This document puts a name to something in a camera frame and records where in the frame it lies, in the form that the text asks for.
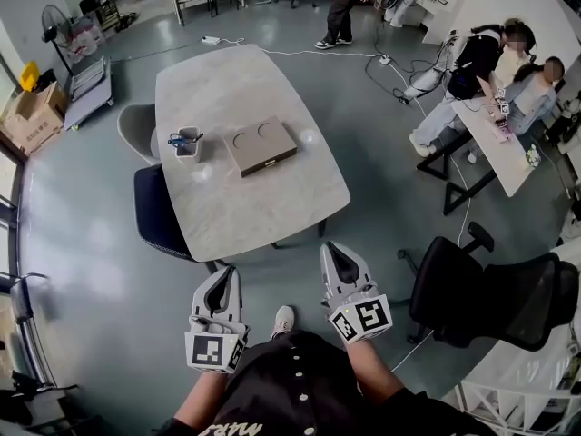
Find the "sneaker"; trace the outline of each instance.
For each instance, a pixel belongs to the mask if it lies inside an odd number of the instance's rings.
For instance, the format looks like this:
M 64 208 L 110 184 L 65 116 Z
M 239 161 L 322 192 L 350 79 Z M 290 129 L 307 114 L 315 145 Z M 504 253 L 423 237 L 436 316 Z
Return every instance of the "sneaker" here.
M 283 334 L 285 332 L 290 332 L 292 326 L 294 325 L 294 311 L 292 307 L 288 305 L 283 305 L 276 312 L 276 318 L 274 319 L 274 329 L 272 330 L 271 340 L 277 335 Z
M 418 153 L 419 156 L 421 156 L 422 158 L 428 158 L 430 155 L 432 155 L 433 153 L 436 152 L 436 145 L 420 145 L 418 144 L 415 139 L 414 139 L 414 134 L 410 134 L 409 135 L 409 141 L 411 142 L 411 144 L 414 146 L 414 148 L 416 149 L 416 152 Z
M 326 39 L 320 40 L 315 44 L 315 47 L 318 48 L 319 50 L 327 50 L 328 48 L 333 48 L 334 46 L 337 46 L 337 44 L 327 42 Z

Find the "marble table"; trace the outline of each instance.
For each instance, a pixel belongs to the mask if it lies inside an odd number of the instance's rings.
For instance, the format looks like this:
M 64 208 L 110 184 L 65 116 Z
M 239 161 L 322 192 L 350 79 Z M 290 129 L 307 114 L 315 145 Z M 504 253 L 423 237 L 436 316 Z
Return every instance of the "marble table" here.
M 273 115 L 299 150 L 242 178 L 222 136 Z M 305 104 L 256 45 L 216 50 L 161 71 L 155 118 L 173 209 L 196 261 L 276 243 L 324 221 L 350 201 Z M 204 132 L 200 163 L 180 161 L 167 144 L 170 134 L 185 126 Z

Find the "scissors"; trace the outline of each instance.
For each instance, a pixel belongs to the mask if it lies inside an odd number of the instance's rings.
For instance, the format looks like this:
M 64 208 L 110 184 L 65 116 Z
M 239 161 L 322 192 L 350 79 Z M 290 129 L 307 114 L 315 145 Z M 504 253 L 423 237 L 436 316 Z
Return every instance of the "scissors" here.
M 203 133 L 200 133 L 193 139 L 187 139 L 185 137 L 181 137 L 177 133 L 173 133 L 170 134 L 170 138 L 168 139 L 167 143 L 169 145 L 173 145 L 177 149 L 178 147 L 183 147 L 184 145 L 197 143 L 200 139 L 202 139 L 202 136 Z

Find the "cardboard box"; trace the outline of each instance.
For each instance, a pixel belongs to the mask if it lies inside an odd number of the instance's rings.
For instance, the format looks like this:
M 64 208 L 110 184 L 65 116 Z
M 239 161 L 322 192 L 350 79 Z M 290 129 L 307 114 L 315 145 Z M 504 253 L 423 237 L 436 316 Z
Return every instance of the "cardboard box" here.
M 20 93 L 11 105 L 5 127 L 25 153 L 32 154 L 61 132 L 64 112 L 66 95 L 52 83 L 38 94 Z

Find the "white sneaker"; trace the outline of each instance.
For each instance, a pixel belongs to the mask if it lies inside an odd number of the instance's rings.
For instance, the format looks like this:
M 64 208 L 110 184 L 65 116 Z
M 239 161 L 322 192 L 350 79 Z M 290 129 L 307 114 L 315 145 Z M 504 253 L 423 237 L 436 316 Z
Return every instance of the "white sneaker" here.
M 418 144 L 415 139 L 414 139 L 414 134 L 411 133 L 409 135 L 409 141 L 411 142 L 411 144 L 414 146 L 414 148 L 416 149 L 416 152 L 418 153 L 419 156 L 423 157 L 423 158 L 428 158 L 430 155 L 432 155 L 433 153 L 436 152 L 436 145 L 420 145 Z
M 271 339 L 277 334 L 282 334 L 284 332 L 290 332 L 292 326 L 294 325 L 294 311 L 292 307 L 288 305 L 283 305 L 276 312 L 276 318 L 274 319 L 274 329 L 272 330 Z

